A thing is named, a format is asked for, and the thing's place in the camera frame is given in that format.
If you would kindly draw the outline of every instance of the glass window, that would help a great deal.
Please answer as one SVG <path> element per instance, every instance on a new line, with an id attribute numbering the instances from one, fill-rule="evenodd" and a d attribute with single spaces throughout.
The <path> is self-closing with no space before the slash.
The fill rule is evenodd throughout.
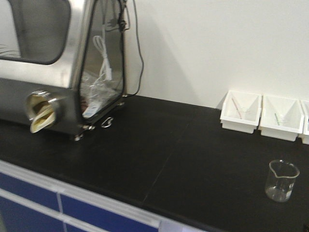
<path id="1" fill-rule="evenodd" d="M 0 58 L 51 64 L 65 46 L 67 0 L 0 0 Z"/>
<path id="2" fill-rule="evenodd" d="M 119 4 L 118 0 L 98 0 L 94 7 L 81 82 L 82 112 L 86 119 L 114 102 L 123 92 Z"/>

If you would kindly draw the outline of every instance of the power cord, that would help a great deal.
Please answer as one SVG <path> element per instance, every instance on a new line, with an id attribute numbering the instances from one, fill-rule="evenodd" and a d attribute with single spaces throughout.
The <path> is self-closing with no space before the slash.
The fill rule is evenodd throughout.
<path id="1" fill-rule="evenodd" d="M 141 54 L 140 50 L 140 37 L 139 37 L 139 25 L 138 25 L 138 15 L 137 15 L 137 8 L 136 8 L 136 3 L 135 0 L 133 0 L 133 6 L 134 6 L 134 14 L 135 14 L 135 34 L 136 34 L 136 41 L 137 41 L 137 46 L 138 46 L 138 51 L 139 51 L 139 56 L 140 56 L 140 61 L 141 61 L 141 71 L 140 71 L 140 78 L 139 78 L 139 85 L 135 93 L 127 95 L 126 97 L 133 97 L 137 95 L 137 93 L 140 91 L 140 84 L 141 84 L 141 79 L 144 73 L 144 59 Z"/>

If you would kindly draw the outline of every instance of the drawer front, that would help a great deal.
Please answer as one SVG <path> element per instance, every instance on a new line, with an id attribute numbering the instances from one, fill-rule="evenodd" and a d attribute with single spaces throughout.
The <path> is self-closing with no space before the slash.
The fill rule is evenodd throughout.
<path id="1" fill-rule="evenodd" d="M 3 173 L 0 173 L 0 188 L 59 211 L 57 195 L 55 192 L 29 184 Z"/>
<path id="2" fill-rule="evenodd" d="M 158 232 L 157 228 L 61 195 L 63 213 L 109 232 Z"/>
<path id="3" fill-rule="evenodd" d="M 92 232 L 92 231 L 83 231 L 81 229 L 78 229 L 74 226 L 71 226 L 71 225 L 66 225 L 67 226 L 67 232 Z"/>
<path id="4" fill-rule="evenodd" d="M 0 220 L 4 232 L 64 232 L 62 221 L 3 197 L 0 197 Z"/>

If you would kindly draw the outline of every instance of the empty beaker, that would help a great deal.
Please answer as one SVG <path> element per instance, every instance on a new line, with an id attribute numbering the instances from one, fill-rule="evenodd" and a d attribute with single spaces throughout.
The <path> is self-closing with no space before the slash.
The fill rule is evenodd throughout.
<path id="1" fill-rule="evenodd" d="M 292 163 L 273 160 L 269 163 L 269 173 L 265 185 L 266 195 L 276 202 L 286 202 L 292 193 L 299 169 Z"/>

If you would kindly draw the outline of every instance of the glove box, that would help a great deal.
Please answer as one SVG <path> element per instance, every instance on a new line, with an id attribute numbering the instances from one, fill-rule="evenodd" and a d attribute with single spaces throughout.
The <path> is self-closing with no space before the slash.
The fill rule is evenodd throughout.
<path id="1" fill-rule="evenodd" d="M 80 135 L 122 102 L 124 0 L 0 0 L 0 119 Z"/>

